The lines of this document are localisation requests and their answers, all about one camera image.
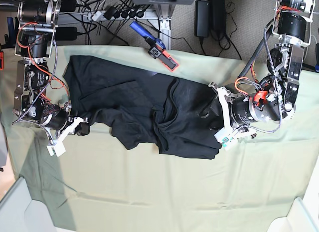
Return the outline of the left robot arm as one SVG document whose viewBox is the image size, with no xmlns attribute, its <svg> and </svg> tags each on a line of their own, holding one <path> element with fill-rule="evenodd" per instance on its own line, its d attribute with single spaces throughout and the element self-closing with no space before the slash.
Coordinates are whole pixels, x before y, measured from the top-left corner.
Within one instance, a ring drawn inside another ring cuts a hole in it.
<svg viewBox="0 0 319 232">
<path fill-rule="evenodd" d="M 236 92 L 210 84 L 216 96 L 203 115 L 213 112 L 223 118 L 213 126 L 220 144 L 255 136 L 255 122 L 281 125 L 293 117 L 315 6 L 316 0 L 276 0 L 263 40 L 234 83 Z"/>
</svg>

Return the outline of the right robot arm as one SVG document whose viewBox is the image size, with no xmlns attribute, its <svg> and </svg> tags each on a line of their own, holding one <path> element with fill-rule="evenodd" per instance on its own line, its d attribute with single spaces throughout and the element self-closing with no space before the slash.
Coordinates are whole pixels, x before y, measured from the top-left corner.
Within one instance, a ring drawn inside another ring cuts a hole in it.
<svg viewBox="0 0 319 232">
<path fill-rule="evenodd" d="M 47 66 L 52 51 L 57 50 L 55 35 L 61 0 L 13 1 L 19 3 L 14 53 L 22 58 L 17 64 L 13 108 L 17 119 L 14 123 L 30 123 L 45 130 L 51 146 L 64 135 L 88 135 L 88 118 L 72 114 L 69 100 L 61 106 L 46 97 L 47 88 L 53 82 L 68 90 L 55 75 L 56 69 L 50 71 Z"/>
</svg>

